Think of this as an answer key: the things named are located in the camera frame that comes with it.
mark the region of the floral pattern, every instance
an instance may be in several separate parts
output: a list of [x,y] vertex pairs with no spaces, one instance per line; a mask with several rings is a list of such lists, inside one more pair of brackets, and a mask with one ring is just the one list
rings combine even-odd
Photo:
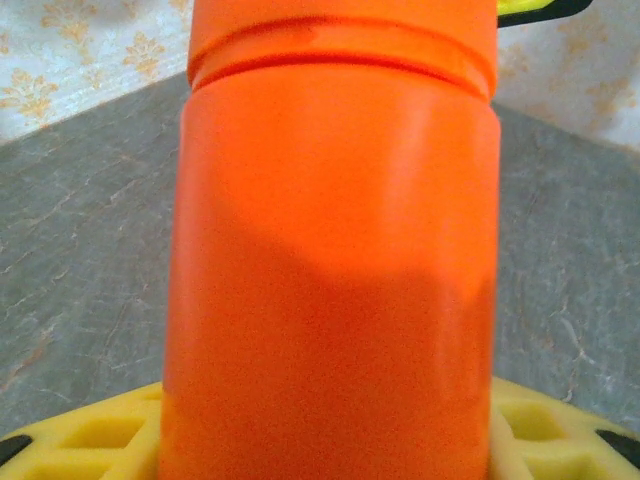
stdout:
[[[4,0],[0,143],[184,71],[193,0]],[[499,103],[640,151],[636,0],[499,35]]]

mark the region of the gray floor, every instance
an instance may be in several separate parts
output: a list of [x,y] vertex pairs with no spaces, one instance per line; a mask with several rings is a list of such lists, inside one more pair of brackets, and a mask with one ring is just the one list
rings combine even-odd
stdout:
[[[161,378],[180,76],[0,148],[0,436]],[[495,372],[640,432],[640,160],[503,121]]]

